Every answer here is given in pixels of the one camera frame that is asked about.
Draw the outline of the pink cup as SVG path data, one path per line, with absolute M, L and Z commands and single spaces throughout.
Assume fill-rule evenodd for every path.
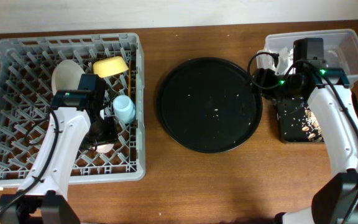
M 95 149 L 96 152 L 100 154 L 105 154 L 111 151 L 114 147 L 114 144 L 105 144 L 105 145 L 98 145 Z

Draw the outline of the blue cup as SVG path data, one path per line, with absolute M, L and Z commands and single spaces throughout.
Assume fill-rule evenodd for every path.
M 135 105 L 127 95 L 119 95 L 113 100 L 113 110 L 116 118 L 124 124 L 135 120 Z

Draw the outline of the grey-green plate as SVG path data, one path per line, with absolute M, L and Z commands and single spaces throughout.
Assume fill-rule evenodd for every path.
M 85 71 L 72 60 L 63 60 L 52 73 L 52 93 L 58 90 L 77 90 L 82 74 Z

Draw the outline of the yellow bowl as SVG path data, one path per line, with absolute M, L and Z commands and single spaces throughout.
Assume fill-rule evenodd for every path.
M 100 78 L 106 78 L 127 71 L 129 67 L 121 56 L 99 60 L 93 64 L 93 72 Z

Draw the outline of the wooden chopstick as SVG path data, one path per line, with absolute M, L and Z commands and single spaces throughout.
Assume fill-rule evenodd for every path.
M 128 84 L 127 84 L 127 95 L 131 98 L 131 87 L 132 87 L 132 60 L 129 60 L 128 64 Z

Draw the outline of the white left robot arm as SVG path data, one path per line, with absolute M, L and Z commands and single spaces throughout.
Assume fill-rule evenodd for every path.
M 53 97 L 46 136 L 15 194 L 0 198 L 0 223 L 79 223 L 67 202 L 68 183 L 81 146 L 117 140 L 113 118 L 102 118 L 104 91 L 60 90 Z

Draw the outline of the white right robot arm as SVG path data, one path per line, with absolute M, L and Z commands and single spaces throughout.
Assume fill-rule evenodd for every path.
M 254 77 L 269 100 L 303 97 L 319 124 L 331 164 L 332 178 L 311 205 L 278 213 L 275 223 L 358 223 L 358 116 L 344 70 L 298 68 L 285 78 L 259 68 Z

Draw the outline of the grey dishwasher rack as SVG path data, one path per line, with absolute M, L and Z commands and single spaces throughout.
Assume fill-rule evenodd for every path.
M 47 132 L 52 100 L 52 72 L 63 60 L 72 60 L 91 73 L 98 60 L 121 56 L 132 60 L 131 99 L 135 120 L 116 121 L 118 139 L 111 151 L 100 154 L 80 149 L 71 184 L 137 181 L 144 177 L 144 51 L 135 33 L 25 37 L 0 40 L 0 188 L 16 188 L 35 162 L 39 147 L 27 146 Z M 128 71 L 108 77 L 104 94 L 106 117 L 113 117 L 113 99 L 127 95 Z

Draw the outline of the crumpled white tissue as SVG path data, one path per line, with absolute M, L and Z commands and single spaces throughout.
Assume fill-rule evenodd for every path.
M 289 50 L 287 47 L 284 47 L 275 53 L 278 54 L 278 59 L 266 56 L 264 68 L 273 70 L 276 75 L 284 75 L 293 64 L 293 49 Z

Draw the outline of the black rectangular tray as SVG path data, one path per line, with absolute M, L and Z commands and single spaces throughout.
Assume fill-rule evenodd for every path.
M 301 122 L 307 107 L 309 106 L 302 98 L 286 99 L 274 105 L 282 142 L 310 142 L 301 130 Z

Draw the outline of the clear plastic bin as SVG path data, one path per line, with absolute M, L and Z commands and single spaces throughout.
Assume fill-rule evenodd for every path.
M 278 52 L 284 47 L 293 49 L 294 41 L 304 38 L 322 38 L 324 42 L 324 60 L 322 69 L 341 68 L 347 75 L 349 88 L 358 81 L 358 36 L 352 29 L 314 30 L 306 32 L 289 32 L 270 34 L 265 38 L 265 45 L 257 56 L 257 68 L 264 68 L 264 59 L 271 56 L 278 59 Z

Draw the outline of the round black tray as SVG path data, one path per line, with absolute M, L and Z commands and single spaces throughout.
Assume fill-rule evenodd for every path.
M 164 78 L 156 110 L 172 139 L 209 154 L 246 142 L 258 128 L 263 104 L 242 67 L 222 58 L 201 57 L 180 64 Z

